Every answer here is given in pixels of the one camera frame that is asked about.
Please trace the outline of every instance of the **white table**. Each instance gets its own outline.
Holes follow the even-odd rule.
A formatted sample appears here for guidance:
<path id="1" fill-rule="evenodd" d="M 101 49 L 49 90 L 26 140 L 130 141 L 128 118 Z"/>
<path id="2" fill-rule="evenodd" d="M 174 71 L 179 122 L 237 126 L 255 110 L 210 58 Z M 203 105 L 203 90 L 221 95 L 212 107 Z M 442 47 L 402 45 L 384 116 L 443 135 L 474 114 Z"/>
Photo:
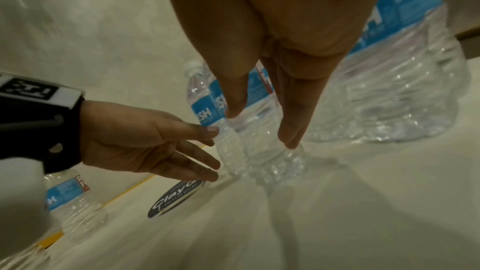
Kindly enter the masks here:
<path id="1" fill-rule="evenodd" d="M 480 58 L 456 126 L 401 144 L 306 145 L 314 164 L 267 194 L 223 176 L 172 211 L 154 177 L 107 205 L 110 223 L 52 269 L 480 269 Z"/>

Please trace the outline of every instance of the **black wristband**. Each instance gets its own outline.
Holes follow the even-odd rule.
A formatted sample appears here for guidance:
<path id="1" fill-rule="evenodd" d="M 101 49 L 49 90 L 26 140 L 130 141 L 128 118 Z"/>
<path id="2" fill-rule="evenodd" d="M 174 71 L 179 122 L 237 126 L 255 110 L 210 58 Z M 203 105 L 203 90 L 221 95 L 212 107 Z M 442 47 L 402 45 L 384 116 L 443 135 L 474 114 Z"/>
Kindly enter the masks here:
<path id="1" fill-rule="evenodd" d="M 80 163 L 83 101 L 80 90 L 0 75 L 0 159 L 38 160 L 45 174 Z"/>

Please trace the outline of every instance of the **black patch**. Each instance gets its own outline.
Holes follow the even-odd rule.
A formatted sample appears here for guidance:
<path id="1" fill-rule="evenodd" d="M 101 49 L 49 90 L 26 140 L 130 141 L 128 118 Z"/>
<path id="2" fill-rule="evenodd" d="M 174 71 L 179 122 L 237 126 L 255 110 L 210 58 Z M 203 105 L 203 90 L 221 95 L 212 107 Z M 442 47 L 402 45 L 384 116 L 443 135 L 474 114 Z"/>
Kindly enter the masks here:
<path id="1" fill-rule="evenodd" d="M 194 194 L 194 190 L 203 186 L 205 181 L 181 181 L 174 185 L 164 195 L 162 195 L 148 211 L 148 217 L 152 218 L 157 215 L 163 215 L 174 208 L 178 207 L 181 203 L 186 201 L 190 196 Z"/>
<path id="2" fill-rule="evenodd" d="M 50 84 L 12 78 L 0 87 L 0 93 L 48 101 L 58 89 Z"/>

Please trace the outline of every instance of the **table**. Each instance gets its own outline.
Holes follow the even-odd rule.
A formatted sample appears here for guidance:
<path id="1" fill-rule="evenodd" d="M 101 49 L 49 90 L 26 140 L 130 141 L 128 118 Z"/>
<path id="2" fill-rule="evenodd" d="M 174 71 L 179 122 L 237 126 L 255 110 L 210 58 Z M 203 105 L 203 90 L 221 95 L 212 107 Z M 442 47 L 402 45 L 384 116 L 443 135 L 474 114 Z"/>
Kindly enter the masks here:
<path id="1" fill-rule="evenodd" d="M 480 58 L 453 129 L 409 143 L 305 144 L 308 171 L 266 191 L 222 175 L 148 218 L 176 182 L 154 177 L 106 206 L 85 243 L 62 238 L 52 269 L 480 268 Z"/>

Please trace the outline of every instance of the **clayco logo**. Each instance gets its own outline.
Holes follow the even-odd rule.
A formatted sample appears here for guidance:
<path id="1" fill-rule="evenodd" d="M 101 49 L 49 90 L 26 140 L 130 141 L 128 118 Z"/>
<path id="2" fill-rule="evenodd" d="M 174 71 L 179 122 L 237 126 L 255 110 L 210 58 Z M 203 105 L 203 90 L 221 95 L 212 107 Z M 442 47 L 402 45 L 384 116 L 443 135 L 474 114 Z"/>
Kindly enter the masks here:
<path id="1" fill-rule="evenodd" d="M 203 180 L 181 181 L 168 190 L 148 211 L 148 217 L 160 216 L 177 207 L 205 184 Z"/>

